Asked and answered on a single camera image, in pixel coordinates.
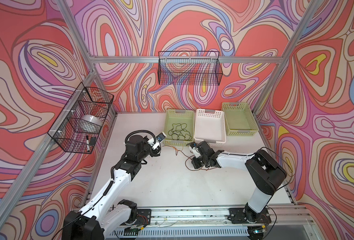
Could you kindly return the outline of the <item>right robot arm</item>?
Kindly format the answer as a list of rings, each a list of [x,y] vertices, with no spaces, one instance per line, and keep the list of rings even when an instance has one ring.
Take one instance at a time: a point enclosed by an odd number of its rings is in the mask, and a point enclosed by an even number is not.
[[[233,168],[250,174],[255,190],[244,208],[229,209],[228,220],[233,224],[261,221],[266,215],[269,201],[288,176],[285,169],[262,149],[252,154],[235,154],[223,150],[214,151],[205,141],[190,143],[189,149],[194,154],[191,162],[196,170],[201,167]]]

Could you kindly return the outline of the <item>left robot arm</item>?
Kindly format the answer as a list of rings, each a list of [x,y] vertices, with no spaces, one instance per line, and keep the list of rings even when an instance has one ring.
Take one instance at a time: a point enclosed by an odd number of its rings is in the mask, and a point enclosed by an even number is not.
[[[158,157],[166,134],[157,136],[148,130],[137,130],[125,138],[125,151],[111,168],[111,176],[99,192],[78,212],[70,212],[59,230],[63,240],[104,240],[121,224],[137,221],[137,204],[122,200],[114,202],[135,178],[146,157]]]

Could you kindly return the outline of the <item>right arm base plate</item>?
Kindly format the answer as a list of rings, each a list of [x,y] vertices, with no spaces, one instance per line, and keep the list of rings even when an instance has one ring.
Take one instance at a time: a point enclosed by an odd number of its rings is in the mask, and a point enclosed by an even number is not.
[[[245,208],[229,208],[227,219],[232,224],[253,224],[268,225],[272,222],[267,208],[263,208],[260,213]]]

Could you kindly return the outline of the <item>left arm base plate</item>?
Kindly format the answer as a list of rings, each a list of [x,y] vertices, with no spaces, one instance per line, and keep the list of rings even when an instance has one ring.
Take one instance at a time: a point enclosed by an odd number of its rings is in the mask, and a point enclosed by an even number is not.
[[[134,209],[131,209],[131,213],[129,214],[129,218],[125,222],[121,222],[118,225],[118,228],[123,227],[146,227],[150,225],[152,217],[152,210],[151,209],[137,209],[134,212]]]

